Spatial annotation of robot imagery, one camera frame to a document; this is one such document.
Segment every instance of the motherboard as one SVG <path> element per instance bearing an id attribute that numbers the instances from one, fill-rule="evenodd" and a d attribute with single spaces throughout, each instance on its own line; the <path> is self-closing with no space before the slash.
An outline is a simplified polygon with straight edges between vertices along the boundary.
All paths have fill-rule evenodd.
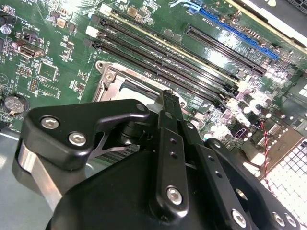
<path id="1" fill-rule="evenodd" d="M 306 109 L 283 109 L 287 98 L 302 106 L 307 85 L 293 87 L 306 76 L 307 50 L 232 0 L 0 3 L 1 129 L 20 132 L 35 107 L 151 107 L 171 90 L 204 140 L 263 153 L 263 124 L 270 147 L 306 132 Z"/>

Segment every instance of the blue pcie slot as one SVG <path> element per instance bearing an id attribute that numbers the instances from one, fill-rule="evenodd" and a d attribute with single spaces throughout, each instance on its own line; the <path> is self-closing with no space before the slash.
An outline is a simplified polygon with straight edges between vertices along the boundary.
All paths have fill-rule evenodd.
<path id="1" fill-rule="evenodd" d="M 257 50 L 261 51 L 262 53 L 266 54 L 267 56 L 273 58 L 273 59 L 278 59 L 278 56 L 271 52 L 270 50 L 260 47 L 256 41 L 250 39 L 249 37 L 247 37 L 246 35 L 240 33 L 238 30 L 232 28 L 231 26 L 229 26 L 226 23 L 222 23 L 220 22 L 220 20 L 215 17 L 214 15 L 210 14 L 209 12 L 207 12 L 204 9 L 200 9 L 199 13 L 203 16 L 205 16 L 206 18 L 210 19 L 211 21 L 213 21 L 214 23 L 220 25 L 221 27 L 225 28 L 226 30 L 234 33 L 235 35 L 237 35 L 238 37 L 240 37 L 243 41 L 245 41 L 246 43 L 250 44 L 251 46 L 253 46 L 254 48 L 256 48 Z"/>

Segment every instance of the white grid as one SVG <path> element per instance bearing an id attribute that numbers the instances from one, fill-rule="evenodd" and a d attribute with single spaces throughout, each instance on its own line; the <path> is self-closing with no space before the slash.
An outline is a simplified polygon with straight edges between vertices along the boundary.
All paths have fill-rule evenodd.
<path id="1" fill-rule="evenodd" d="M 307 139 L 268 173 L 269 185 L 278 200 L 307 225 Z"/>

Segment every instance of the red wire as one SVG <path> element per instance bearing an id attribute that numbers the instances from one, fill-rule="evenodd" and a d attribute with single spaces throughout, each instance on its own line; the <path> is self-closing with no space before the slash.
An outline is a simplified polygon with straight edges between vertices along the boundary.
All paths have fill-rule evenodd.
<path id="1" fill-rule="evenodd" d="M 265 149 L 264 150 L 264 181 L 268 186 L 268 190 L 272 192 L 271 187 L 269 186 L 269 181 L 268 181 L 268 152 L 269 152 L 268 142 L 269 142 L 269 138 L 268 138 L 268 132 L 264 128 L 263 122 L 261 122 L 261 128 L 264 131 L 264 149 Z"/>

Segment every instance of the white connector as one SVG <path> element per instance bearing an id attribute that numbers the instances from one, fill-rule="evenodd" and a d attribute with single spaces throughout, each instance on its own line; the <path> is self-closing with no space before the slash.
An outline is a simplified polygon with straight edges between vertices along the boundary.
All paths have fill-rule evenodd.
<path id="1" fill-rule="evenodd" d="M 105 16 L 110 16 L 110 13 L 112 11 L 112 8 L 108 5 L 102 4 L 100 7 L 100 12 L 104 14 Z"/>
<path id="2" fill-rule="evenodd" d="M 85 33 L 86 33 L 87 35 L 90 35 L 90 36 L 93 37 L 93 38 L 97 38 L 97 34 L 99 33 L 99 30 L 97 30 L 97 29 L 95 29 L 95 28 L 93 28 L 93 27 L 91 27 L 91 26 L 88 26 L 88 27 L 86 28 Z"/>

